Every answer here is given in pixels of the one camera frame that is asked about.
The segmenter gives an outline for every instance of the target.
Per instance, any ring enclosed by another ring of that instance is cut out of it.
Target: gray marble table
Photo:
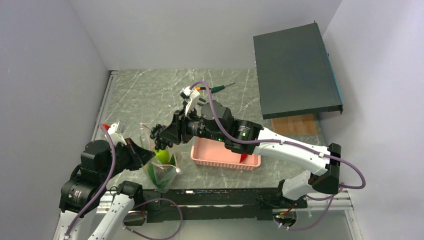
[[[205,79],[211,87],[234,85],[214,93],[213,99],[231,109],[235,118],[246,119],[272,128],[271,120],[262,119],[258,81],[255,69],[131,69],[120,70],[106,114],[106,123],[117,120],[126,123],[125,138],[141,142],[141,125],[168,125],[175,110],[182,107],[179,92],[191,83]],[[321,128],[318,135],[288,135],[308,144],[325,145]],[[260,188],[276,187],[282,179],[292,178],[304,171],[299,166],[271,157],[262,157],[261,165],[253,171],[197,166],[190,158],[194,140],[180,144],[182,170],[171,184],[172,189],[193,188]],[[142,169],[124,171],[108,184],[110,188],[124,180],[142,184],[144,189],[155,186]]]

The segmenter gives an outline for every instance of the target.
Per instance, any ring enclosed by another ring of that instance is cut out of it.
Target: white wall
[[[420,0],[343,0],[323,36],[345,105],[321,125],[367,179],[349,191],[364,239],[424,238],[423,23]]]
[[[52,239],[108,71],[68,0],[2,0],[0,76],[0,239]]]
[[[253,36],[318,23],[341,0],[71,0],[110,70],[254,68]]]

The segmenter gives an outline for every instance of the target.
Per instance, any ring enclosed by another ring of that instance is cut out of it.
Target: green apple
[[[162,164],[169,164],[170,162],[170,152],[168,151],[168,149],[162,150],[156,150],[153,149],[153,152],[156,153],[157,159],[162,163]]]

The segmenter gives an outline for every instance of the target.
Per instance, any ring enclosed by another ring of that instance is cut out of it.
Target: plastic bag
[[[182,174],[181,169],[178,167],[178,162],[181,160],[182,155],[178,147],[166,148],[166,150],[155,150],[155,144],[150,136],[150,129],[140,123],[141,134],[140,140],[143,148],[154,151],[156,156],[153,157],[143,170],[157,187],[161,193],[166,193],[175,177]]]

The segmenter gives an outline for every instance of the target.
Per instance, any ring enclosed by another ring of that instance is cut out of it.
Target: pink basket
[[[191,147],[190,157],[197,165],[230,169],[254,170],[261,165],[261,156],[247,155],[244,161],[239,163],[241,154],[226,149],[223,142],[199,137]]]

